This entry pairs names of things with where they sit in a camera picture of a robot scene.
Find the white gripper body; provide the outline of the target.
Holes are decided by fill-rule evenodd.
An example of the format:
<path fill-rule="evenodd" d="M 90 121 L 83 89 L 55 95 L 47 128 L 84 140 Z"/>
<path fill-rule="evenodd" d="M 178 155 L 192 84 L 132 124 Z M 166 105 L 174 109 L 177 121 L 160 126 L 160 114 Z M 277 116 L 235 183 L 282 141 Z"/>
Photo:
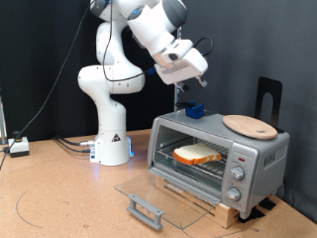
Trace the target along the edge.
<path fill-rule="evenodd" d="M 197 49 L 191 49 L 182 59 L 170 63 L 168 66 L 155 68 L 165 84 L 174 84 L 180 81 L 201 76 L 208 68 L 208 63 Z"/>

